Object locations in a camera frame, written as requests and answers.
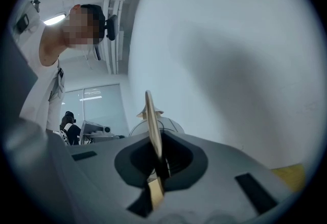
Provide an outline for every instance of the wall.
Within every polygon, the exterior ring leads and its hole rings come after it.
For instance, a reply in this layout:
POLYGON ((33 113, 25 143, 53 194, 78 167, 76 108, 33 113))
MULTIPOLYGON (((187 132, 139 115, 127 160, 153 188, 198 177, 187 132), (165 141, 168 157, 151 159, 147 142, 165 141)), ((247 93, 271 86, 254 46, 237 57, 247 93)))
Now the wall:
POLYGON ((323 37, 307 0, 140 0, 129 59, 144 92, 186 133, 269 168, 308 168, 325 127, 323 37))
POLYGON ((91 70, 83 58, 77 57, 60 62, 65 72, 66 91, 120 84, 128 128, 132 130, 133 127, 139 123, 140 119, 136 118, 139 111, 135 109, 127 75, 109 75, 104 61, 90 60, 91 70))

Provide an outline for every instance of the seated person in background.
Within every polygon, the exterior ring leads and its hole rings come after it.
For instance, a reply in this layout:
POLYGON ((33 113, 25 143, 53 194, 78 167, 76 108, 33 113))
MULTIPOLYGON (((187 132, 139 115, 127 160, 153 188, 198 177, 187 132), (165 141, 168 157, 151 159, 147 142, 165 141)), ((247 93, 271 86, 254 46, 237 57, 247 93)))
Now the seated person in background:
POLYGON ((60 125, 60 130, 66 134, 70 145, 79 145, 78 136, 81 134, 81 129, 77 125, 74 125, 75 122, 74 114, 67 111, 60 125))

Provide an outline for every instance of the ceiling light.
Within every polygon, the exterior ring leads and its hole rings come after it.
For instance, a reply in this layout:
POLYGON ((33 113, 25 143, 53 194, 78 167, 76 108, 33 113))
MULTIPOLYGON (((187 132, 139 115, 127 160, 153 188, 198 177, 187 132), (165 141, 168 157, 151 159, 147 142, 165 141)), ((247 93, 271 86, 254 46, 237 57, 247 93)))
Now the ceiling light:
POLYGON ((47 26, 50 26, 52 24, 55 24, 55 23, 58 23, 60 22, 62 19, 64 19, 66 17, 66 14, 61 14, 61 15, 58 15, 56 17, 53 17, 49 20, 46 20, 44 21, 44 23, 47 25, 47 26))
POLYGON ((83 99, 80 99, 80 101, 86 101, 88 99, 99 99, 99 98, 102 98, 102 96, 95 96, 95 97, 83 98, 83 99))

